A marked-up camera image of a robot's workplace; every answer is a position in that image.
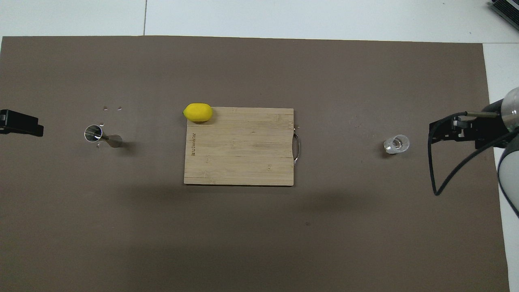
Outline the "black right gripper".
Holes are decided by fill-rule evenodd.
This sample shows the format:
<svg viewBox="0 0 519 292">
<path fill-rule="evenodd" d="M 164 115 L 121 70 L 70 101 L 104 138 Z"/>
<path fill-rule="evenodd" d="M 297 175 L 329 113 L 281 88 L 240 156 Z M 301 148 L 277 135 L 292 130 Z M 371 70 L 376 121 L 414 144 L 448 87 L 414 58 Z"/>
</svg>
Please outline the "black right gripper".
<svg viewBox="0 0 519 292">
<path fill-rule="evenodd" d="M 449 115 L 429 124 L 429 144 L 440 141 L 473 141 L 474 148 L 482 148 L 491 141 L 508 134 L 508 129 L 501 118 L 502 101 L 493 102 L 480 112 L 497 114 L 494 118 L 478 117 L 463 119 L 464 116 Z"/>
</svg>

